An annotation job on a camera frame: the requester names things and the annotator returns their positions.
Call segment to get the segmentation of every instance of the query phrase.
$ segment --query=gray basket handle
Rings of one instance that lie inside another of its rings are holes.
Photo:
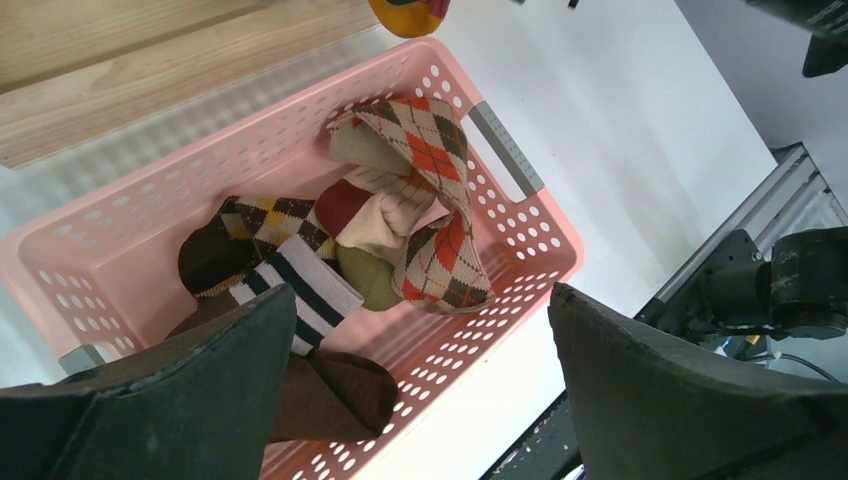
[[[518,144],[506,130],[503,123],[495,115],[494,110],[484,100],[468,112],[474,125],[483,134],[483,137],[492,146],[498,158],[506,167],[507,171],[524,195],[531,197],[545,188],[545,182],[530,165],[530,161],[518,148]]]
[[[91,370],[94,367],[106,364],[106,359],[100,355],[94,345],[80,345],[59,359],[59,365],[65,369],[65,373],[75,373]]]

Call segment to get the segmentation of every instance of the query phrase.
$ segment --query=yellow object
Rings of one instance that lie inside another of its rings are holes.
[[[368,0],[380,23],[401,38],[429,35],[439,28],[442,19],[431,15],[428,6],[421,2],[392,5],[387,0]]]

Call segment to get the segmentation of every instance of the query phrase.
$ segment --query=white wall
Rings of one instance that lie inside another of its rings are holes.
[[[803,141],[843,206],[848,205],[848,67],[801,75],[810,34],[743,0],[677,0],[751,122],[770,147]],[[848,336],[787,339],[775,349],[806,358],[848,382]],[[789,361],[777,370],[818,378]]]

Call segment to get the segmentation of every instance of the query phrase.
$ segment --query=wooden surface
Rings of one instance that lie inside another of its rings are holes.
[[[361,0],[0,2],[0,164],[24,166],[375,24]]]

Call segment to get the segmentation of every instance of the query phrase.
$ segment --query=brown argyle sock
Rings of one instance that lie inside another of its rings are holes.
[[[338,270],[336,243],[315,217],[314,205],[287,198],[227,198],[212,220],[180,247],[180,280],[203,303],[243,281],[293,235]]]

